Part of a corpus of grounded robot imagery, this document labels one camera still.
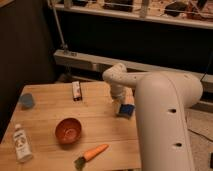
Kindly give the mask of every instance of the wall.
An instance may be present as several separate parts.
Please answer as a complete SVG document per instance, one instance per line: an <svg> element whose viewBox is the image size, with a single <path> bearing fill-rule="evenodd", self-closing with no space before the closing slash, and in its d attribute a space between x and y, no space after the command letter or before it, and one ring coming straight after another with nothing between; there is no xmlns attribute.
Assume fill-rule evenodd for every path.
<svg viewBox="0 0 213 171"><path fill-rule="evenodd" d="M213 30L79 13L60 16L65 41L77 52L204 72L213 50Z"/></svg>
<svg viewBox="0 0 213 171"><path fill-rule="evenodd" d="M45 6L45 0L16 0L0 8L0 139L23 86L55 80Z"/></svg>

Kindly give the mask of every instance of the wooden table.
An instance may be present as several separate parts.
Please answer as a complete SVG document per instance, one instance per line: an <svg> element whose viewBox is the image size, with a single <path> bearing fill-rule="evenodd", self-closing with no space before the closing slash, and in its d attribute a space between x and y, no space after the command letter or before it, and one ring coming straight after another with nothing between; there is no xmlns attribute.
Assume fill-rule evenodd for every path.
<svg viewBox="0 0 213 171"><path fill-rule="evenodd" d="M25 86L22 94L31 93L32 109L17 103L0 145L1 171L74 171L74 160L92 147L108 143L109 148L88 162L84 170L121 170L140 168L135 117L128 120L115 116L109 86L104 82L82 83L83 101L74 102L72 85L49 84ZM130 89L127 102L133 103ZM82 137L71 146L61 146L55 127L64 118L75 117L83 128ZM25 164L16 160L12 140L14 125L21 123L29 137L34 158Z"/></svg>

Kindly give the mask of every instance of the bottle cap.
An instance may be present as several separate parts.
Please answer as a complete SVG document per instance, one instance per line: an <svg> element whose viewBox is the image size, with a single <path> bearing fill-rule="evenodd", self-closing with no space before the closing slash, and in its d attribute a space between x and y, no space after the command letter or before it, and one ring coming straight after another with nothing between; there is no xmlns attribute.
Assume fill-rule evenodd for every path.
<svg viewBox="0 0 213 171"><path fill-rule="evenodd" d="M20 129L21 128L21 124L15 124L15 129Z"/></svg>

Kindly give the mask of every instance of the wooden bowl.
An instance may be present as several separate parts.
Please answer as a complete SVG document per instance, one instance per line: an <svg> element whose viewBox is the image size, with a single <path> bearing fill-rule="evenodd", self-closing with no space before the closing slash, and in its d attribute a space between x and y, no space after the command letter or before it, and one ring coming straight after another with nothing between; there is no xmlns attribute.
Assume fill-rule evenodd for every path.
<svg viewBox="0 0 213 171"><path fill-rule="evenodd" d="M60 144L71 144L81 136L81 123L75 118L67 118L59 122L55 136Z"/></svg>

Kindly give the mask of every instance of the cable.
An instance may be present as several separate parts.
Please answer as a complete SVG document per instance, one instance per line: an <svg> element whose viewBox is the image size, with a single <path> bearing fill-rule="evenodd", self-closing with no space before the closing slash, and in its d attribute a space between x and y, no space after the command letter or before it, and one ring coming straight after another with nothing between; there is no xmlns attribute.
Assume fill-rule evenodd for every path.
<svg viewBox="0 0 213 171"><path fill-rule="evenodd" d="M195 131L193 131L193 130L191 130L191 129L189 129L189 128L188 128L188 131L190 131L190 132L192 132L192 133L194 133L194 134L196 134L196 135L198 135L198 136L200 136L200 137L202 137L202 138L204 138L204 139L206 139L206 140L208 140L208 141L210 141L210 142L213 143L213 139L211 139L211 138L209 138L209 137L207 137L207 136L205 136L205 135L203 135L203 134L200 134L200 133L198 133L198 132L195 132Z"/></svg>
<svg viewBox="0 0 213 171"><path fill-rule="evenodd" d="M210 68L211 63L212 63L212 58L213 58L213 50L211 51L210 58L209 58L209 62L208 62L208 65L207 65L207 67L206 67L206 71L204 72L202 78L200 79L201 82L203 81L204 77L206 76L206 74L207 74L208 71L209 71L209 68Z"/></svg>

